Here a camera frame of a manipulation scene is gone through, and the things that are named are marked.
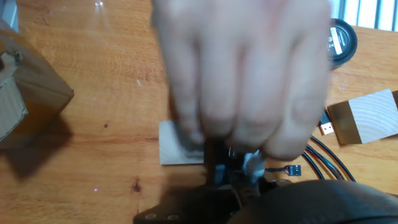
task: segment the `cardboard box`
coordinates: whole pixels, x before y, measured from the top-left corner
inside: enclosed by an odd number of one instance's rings
[[[26,146],[66,107],[73,90],[0,20],[0,149]]]

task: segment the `black object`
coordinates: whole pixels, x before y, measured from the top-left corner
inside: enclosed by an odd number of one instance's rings
[[[227,224],[398,222],[398,200],[348,181],[316,180],[280,187],[262,195]]]
[[[202,186],[134,217],[147,223],[356,223],[398,222],[398,199],[348,181],[316,180],[292,184],[287,180],[257,187],[235,183]]]
[[[307,145],[306,150],[308,152],[311,152],[314,156],[318,157],[318,159],[321,160],[321,162],[323,162],[323,164],[330,170],[330,172],[336,177],[336,179],[338,180],[344,179],[340,171],[323,155],[319,154],[316,150],[314,150],[313,147]]]
[[[341,19],[331,20],[328,41],[329,58],[333,61],[333,69],[349,61],[358,46],[354,29]]]
[[[343,162],[321,141],[319,141],[319,139],[317,139],[314,136],[311,136],[311,139],[313,141],[315,141],[320,147],[322,147],[324,150],[326,150],[326,152],[334,158],[334,160],[343,168],[343,170],[347,173],[348,177],[353,181],[355,181],[355,178],[353,177],[353,175],[351,174],[351,172],[347,169],[347,167],[343,164]]]
[[[290,176],[301,176],[301,166],[300,165],[289,165],[287,166]]]
[[[310,164],[312,169],[314,169],[315,173],[317,173],[318,178],[321,180],[325,180],[324,176],[322,175],[321,171],[319,170],[318,166],[313,162],[310,156],[307,153],[303,152],[302,156],[304,159]]]
[[[331,122],[331,119],[330,119],[329,113],[325,109],[323,111],[323,114],[321,115],[321,119],[319,120],[318,125],[320,126],[320,125],[327,124],[327,123],[330,123],[330,122]]]

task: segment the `black cable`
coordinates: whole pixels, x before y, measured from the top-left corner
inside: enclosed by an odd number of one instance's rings
[[[317,139],[314,136],[311,136],[311,139],[313,141],[315,141],[320,147],[322,147],[324,150],[326,150],[327,153],[329,153],[329,155],[331,157],[334,158],[334,160],[343,168],[343,170],[347,173],[348,177],[353,181],[356,182],[353,175],[349,172],[349,170],[347,169],[347,167],[343,164],[343,162],[341,160],[339,160],[339,158],[321,141],[319,141],[319,139]]]
[[[330,170],[330,172],[336,177],[336,179],[341,180],[341,177],[336,173],[336,171],[329,166],[329,163],[321,154],[319,154],[313,147],[307,145],[307,151],[311,152],[314,156],[317,156],[321,162]]]
[[[341,177],[344,180],[343,174],[341,174],[340,170],[338,170],[337,167],[335,167],[335,165],[333,165],[327,158],[325,158],[325,156],[321,155],[319,152],[314,150],[313,147],[311,147],[311,146],[308,146],[308,147],[310,147],[310,149],[307,149],[307,150],[309,150],[312,154],[317,156],[321,161],[325,161],[327,163],[326,164],[327,168],[329,170],[333,169],[338,174],[338,176]]]
[[[303,152],[302,156],[304,159],[310,164],[312,169],[314,169],[315,173],[317,173],[319,179],[325,180],[324,176],[322,175],[321,171],[319,170],[318,166],[313,162],[310,156],[307,153]]]

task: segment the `white label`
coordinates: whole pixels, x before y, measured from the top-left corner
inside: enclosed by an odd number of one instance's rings
[[[343,51],[341,50],[340,41],[338,41],[336,27],[331,27],[330,33],[331,33],[331,37],[333,38],[333,44],[335,45],[336,54],[339,55],[339,54],[343,53]]]

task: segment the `wood grain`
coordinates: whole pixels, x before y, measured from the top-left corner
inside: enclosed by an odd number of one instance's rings
[[[328,107],[339,143],[365,144],[398,134],[397,104],[390,89]]]
[[[75,97],[30,148],[0,152],[0,223],[131,223],[205,182],[202,166],[159,165],[158,125],[170,113],[150,1],[17,3],[21,34]],[[398,90],[398,34],[356,31],[357,54],[333,74],[328,104]],[[358,182],[398,194],[397,138],[344,148],[333,134],[320,139]],[[302,158],[291,163],[303,169],[293,181],[317,178]]]

